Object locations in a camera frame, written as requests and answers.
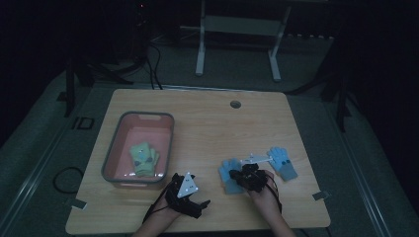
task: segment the grommet hole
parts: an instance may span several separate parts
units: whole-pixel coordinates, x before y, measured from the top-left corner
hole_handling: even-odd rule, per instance
[[[241,107],[241,103],[239,101],[231,101],[230,106],[234,109],[239,109]]]

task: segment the pink container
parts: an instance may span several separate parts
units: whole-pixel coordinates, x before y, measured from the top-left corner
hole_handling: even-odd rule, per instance
[[[119,121],[107,157],[102,176],[117,188],[160,189],[165,185],[172,145],[173,116],[167,113],[127,112]],[[135,174],[132,147],[147,142],[158,153],[154,175]]]

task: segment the light blue cloth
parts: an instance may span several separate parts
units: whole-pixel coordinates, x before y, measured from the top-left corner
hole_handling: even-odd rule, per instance
[[[285,148],[272,147],[267,154],[273,159],[269,163],[284,181],[295,179],[298,176]]]
[[[222,165],[218,168],[219,175],[224,183],[225,193],[227,195],[242,194],[244,190],[235,180],[231,179],[230,170],[241,171],[241,164],[236,158],[223,160]]]

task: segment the white metal frame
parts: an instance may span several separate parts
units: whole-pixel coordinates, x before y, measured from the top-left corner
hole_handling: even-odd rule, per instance
[[[276,42],[274,46],[268,50],[269,61],[271,63],[272,76],[274,81],[281,81],[280,69],[278,67],[277,53],[280,47],[281,39],[287,25],[290,15],[291,6],[289,6],[281,21],[247,19],[221,17],[214,15],[206,15],[206,0],[201,1],[201,26],[200,26],[200,48],[198,50],[198,60],[196,75],[204,75],[204,63],[206,58],[206,32],[223,32],[248,34],[258,36],[274,36]]]

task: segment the gray carpet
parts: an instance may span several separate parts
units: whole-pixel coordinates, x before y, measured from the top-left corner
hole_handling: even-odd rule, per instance
[[[311,80],[330,42],[324,39],[283,40],[278,60],[284,80],[272,81],[267,52],[260,48],[244,49],[235,45],[210,43],[207,48],[205,74],[195,76],[196,39],[185,44],[156,46],[161,51],[157,74],[165,89],[173,86],[279,91],[291,90]],[[157,61],[157,51],[149,51]],[[135,81],[131,88],[150,88],[148,68],[126,79]],[[58,192],[52,185],[58,172],[67,167],[84,170],[112,93],[117,85],[98,82],[93,89],[77,88],[77,105],[71,118],[64,118],[65,105],[55,99],[64,90],[63,76],[45,90],[30,114],[0,152],[0,211],[2,218],[21,184],[33,167],[49,155],[44,175],[28,205],[14,223],[10,236],[68,236],[65,222],[70,208],[65,202],[75,195]],[[325,200],[331,217],[332,236],[387,236],[376,232],[360,193],[351,160],[360,164],[370,185],[381,215],[391,236],[419,236],[418,216],[412,210],[368,122],[348,104],[351,117],[345,118],[347,132],[342,134],[334,122],[336,103],[318,98],[322,85],[298,96],[288,96],[308,157],[320,189],[331,197]],[[72,129],[76,117],[94,119],[92,129]],[[55,136],[63,130],[62,136]],[[77,190],[80,176],[66,172],[58,180],[66,190]],[[325,229],[306,229],[309,236],[327,236]],[[297,236],[305,234],[296,230]],[[162,236],[271,236],[269,231],[163,234]]]

